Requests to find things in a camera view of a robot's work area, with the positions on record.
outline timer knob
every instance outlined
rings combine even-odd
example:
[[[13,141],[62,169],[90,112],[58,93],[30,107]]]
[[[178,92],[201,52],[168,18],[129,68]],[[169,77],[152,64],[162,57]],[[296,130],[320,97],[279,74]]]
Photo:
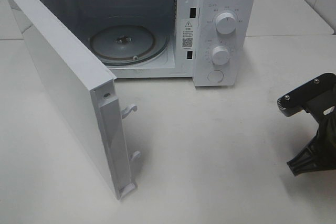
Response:
[[[224,65],[230,60],[230,53],[226,47],[215,47],[211,52],[211,59],[215,65]]]
[[[236,29],[237,16],[235,13],[226,11],[216,18],[216,29],[220,34],[230,34]]]

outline microwave oven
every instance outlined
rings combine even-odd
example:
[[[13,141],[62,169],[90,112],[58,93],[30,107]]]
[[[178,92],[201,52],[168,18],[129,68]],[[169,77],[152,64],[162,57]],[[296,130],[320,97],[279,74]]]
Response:
[[[119,199],[135,188],[116,78],[236,79],[254,0],[8,0],[46,90]]]

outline open microwave door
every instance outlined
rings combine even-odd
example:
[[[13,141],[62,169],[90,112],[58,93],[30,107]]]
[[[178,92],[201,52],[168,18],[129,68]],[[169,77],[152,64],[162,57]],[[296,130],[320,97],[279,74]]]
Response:
[[[135,185],[114,74],[39,0],[8,1],[43,85],[120,199]]]

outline white countertop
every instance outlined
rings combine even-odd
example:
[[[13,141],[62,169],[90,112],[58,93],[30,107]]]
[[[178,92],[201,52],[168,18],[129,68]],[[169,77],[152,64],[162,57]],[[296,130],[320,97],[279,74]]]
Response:
[[[0,0],[0,39],[21,39],[7,0]],[[304,0],[255,0],[247,36],[333,34]]]
[[[0,41],[1,223],[332,223],[335,171],[294,177],[314,136],[277,99],[334,72],[336,37],[247,38],[232,88],[117,80],[138,189],[115,200],[44,91],[23,41]]]

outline sticker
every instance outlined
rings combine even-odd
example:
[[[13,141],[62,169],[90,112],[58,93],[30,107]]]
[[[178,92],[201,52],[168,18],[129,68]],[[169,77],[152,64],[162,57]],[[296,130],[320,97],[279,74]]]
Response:
[[[195,20],[185,18],[181,21],[181,45],[183,49],[193,49],[194,48],[194,30],[195,30]]]

